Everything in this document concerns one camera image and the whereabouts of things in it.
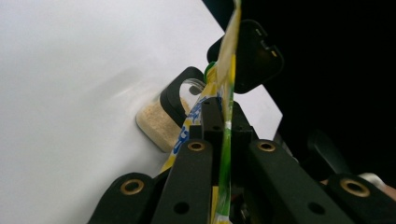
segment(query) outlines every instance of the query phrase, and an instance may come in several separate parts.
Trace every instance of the white surface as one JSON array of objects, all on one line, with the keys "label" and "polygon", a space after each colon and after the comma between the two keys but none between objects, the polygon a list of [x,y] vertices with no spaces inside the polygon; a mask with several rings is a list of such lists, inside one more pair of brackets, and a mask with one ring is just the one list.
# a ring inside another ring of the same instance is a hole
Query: white surface
[{"label": "white surface", "polygon": [[263,85],[245,94],[233,94],[240,104],[247,121],[253,126],[260,139],[274,140],[282,113]]},{"label": "white surface", "polygon": [[197,0],[2,1],[0,223],[86,223],[117,177],[158,174],[134,116],[222,34]]}]

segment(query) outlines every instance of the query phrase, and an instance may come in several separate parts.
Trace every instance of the black mounting part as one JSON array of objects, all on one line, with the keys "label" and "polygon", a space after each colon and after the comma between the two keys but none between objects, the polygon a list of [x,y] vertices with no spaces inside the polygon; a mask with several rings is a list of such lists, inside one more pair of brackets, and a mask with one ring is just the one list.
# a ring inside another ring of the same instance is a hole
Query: black mounting part
[{"label": "black mounting part", "polygon": [[171,117],[171,119],[181,128],[186,119],[186,111],[180,100],[180,86],[189,79],[194,78],[204,82],[204,74],[196,67],[187,67],[180,75],[178,75],[163,91],[160,96],[160,103],[163,110]]},{"label": "black mounting part", "polygon": [[321,181],[334,174],[352,174],[341,152],[325,132],[312,130],[307,143],[309,157],[300,164],[312,178]]},{"label": "black mounting part", "polygon": [[[204,101],[202,113],[170,169],[155,178],[119,177],[88,224],[209,224],[223,132],[217,99]],[[396,223],[396,202],[385,193],[354,175],[336,174],[321,185],[276,142],[258,139],[237,102],[232,130],[234,224]],[[343,179],[356,182],[345,187]],[[370,193],[362,198],[350,189]]]},{"label": "black mounting part", "polygon": [[[242,20],[236,49],[234,91],[246,93],[278,75],[284,67],[284,58],[276,45],[267,41],[268,34],[254,20]],[[207,60],[215,62],[219,57],[222,37],[206,54]]]}]

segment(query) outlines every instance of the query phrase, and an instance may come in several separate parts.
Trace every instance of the yellow green package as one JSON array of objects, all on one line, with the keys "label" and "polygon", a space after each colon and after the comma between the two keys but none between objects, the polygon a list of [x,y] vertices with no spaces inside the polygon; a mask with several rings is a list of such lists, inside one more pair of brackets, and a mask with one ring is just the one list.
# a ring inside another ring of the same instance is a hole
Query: yellow green package
[{"label": "yellow green package", "polygon": [[224,117],[224,135],[221,147],[219,187],[214,191],[213,224],[229,224],[231,203],[231,127],[233,117],[233,86],[235,81],[236,48],[241,21],[241,0],[234,0],[234,11],[222,38],[219,58],[205,70],[206,85],[197,103],[185,119],[180,135],[162,172],[172,167],[180,146],[189,139],[190,126],[201,124],[201,103],[210,97],[218,97]]}]

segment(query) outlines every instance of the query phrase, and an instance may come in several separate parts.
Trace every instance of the black background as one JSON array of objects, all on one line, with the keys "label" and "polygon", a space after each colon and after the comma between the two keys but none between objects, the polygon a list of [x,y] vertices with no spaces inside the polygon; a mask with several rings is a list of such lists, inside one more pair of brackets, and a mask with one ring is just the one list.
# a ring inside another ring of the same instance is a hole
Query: black background
[{"label": "black background", "polygon": [[[225,30],[232,0],[204,0]],[[263,85],[283,113],[279,133],[298,160],[321,129],[355,174],[396,188],[396,10],[391,1],[243,0],[285,58]]]}]

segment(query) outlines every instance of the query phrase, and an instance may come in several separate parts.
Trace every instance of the screw hole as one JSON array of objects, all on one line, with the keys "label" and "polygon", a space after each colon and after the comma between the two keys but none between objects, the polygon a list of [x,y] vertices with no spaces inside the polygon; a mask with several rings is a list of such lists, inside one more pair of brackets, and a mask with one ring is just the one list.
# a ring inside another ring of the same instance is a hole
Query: screw hole
[{"label": "screw hole", "polygon": [[311,212],[318,215],[323,215],[325,213],[323,206],[318,203],[309,203],[308,208],[311,210]]},{"label": "screw hole", "polygon": [[356,180],[345,178],[341,180],[340,184],[345,191],[355,196],[364,198],[370,195],[370,190]]},{"label": "screw hole", "polygon": [[190,206],[187,203],[177,203],[174,207],[174,211],[178,214],[186,214],[190,210]]},{"label": "screw hole", "polygon": [[188,148],[192,151],[201,151],[205,148],[205,145],[200,142],[193,142],[188,144]]},{"label": "screw hole", "polygon": [[276,147],[270,143],[259,143],[257,147],[262,151],[272,152],[276,149]]},{"label": "screw hole", "polygon": [[139,179],[131,179],[123,182],[120,190],[125,195],[133,195],[140,192],[144,186],[145,183],[143,181]]}]

